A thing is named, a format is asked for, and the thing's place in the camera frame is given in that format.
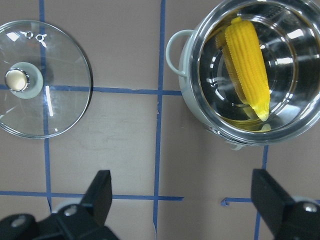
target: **corn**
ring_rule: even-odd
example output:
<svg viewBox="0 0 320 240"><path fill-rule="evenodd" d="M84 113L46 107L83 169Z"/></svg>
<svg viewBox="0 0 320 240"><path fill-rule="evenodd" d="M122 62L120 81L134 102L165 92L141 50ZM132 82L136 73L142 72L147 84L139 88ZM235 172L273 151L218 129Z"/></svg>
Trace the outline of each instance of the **corn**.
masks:
<svg viewBox="0 0 320 240"><path fill-rule="evenodd" d="M237 17L225 29L224 35L226 45L223 54L228 73L232 82L240 83L243 91L242 95L233 83L239 99L249 104L264 122L269 117L270 90L255 27L250 21Z"/></svg>

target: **lid knob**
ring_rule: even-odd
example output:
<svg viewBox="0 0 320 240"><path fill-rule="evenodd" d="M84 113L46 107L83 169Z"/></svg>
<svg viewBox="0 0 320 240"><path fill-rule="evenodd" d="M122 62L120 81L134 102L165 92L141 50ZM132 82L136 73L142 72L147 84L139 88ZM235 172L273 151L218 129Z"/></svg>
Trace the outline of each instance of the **lid knob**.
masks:
<svg viewBox="0 0 320 240"><path fill-rule="evenodd" d="M5 84L15 92L24 91L29 83L28 74L19 68L11 68L5 74Z"/></svg>

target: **metal pot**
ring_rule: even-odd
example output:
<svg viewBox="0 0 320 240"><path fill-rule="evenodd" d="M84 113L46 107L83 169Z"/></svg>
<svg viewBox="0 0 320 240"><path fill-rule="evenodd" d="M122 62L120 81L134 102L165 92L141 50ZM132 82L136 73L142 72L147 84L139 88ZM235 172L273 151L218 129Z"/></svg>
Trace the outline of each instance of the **metal pot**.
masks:
<svg viewBox="0 0 320 240"><path fill-rule="evenodd" d="M243 105L226 70L215 36L241 16L251 21L270 87L270 113L262 122ZM188 36L177 69L173 43ZM320 9L310 0L225 0L194 30L174 34L166 48L192 113L216 135L238 146L294 138L320 117Z"/></svg>

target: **transparent lid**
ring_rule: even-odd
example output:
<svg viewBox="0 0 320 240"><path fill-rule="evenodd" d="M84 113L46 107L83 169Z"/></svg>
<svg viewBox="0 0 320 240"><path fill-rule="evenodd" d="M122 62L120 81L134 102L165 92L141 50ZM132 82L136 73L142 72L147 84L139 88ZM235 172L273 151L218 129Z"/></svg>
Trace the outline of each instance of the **transparent lid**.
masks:
<svg viewBox="0 0 320 240"><path fill-rule="evenodd" d="M0 127L43 139L70 129L92 95L82 50L47 23L19 20L0 27Z"/></svg>

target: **pot handle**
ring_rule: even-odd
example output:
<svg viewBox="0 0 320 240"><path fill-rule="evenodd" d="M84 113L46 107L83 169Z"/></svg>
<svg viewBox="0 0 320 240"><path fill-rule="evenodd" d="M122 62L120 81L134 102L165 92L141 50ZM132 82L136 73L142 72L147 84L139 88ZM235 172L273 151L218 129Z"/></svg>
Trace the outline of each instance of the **pot handle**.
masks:
<svg viewBox="0 0 320 240"><path fill-rule="evenodd" d="M171 52L171 47L172 44L174 43L175 40L177 40L177 38L180 38L182 36L191 36L193 33L195 32L195 30L182 30L182 31L178 31L176 32L169 40L168 44L166 45L166 49L165 49L165 58L166 58L166 62L168 63L168 66L171 68L171 70L173 72L175 72L176 74L178 74L181 77L186 78L187 77L187 73L186 70L178 70L176 69L176 67L173 65L171 59L170 59L170 52Z"/></svg>

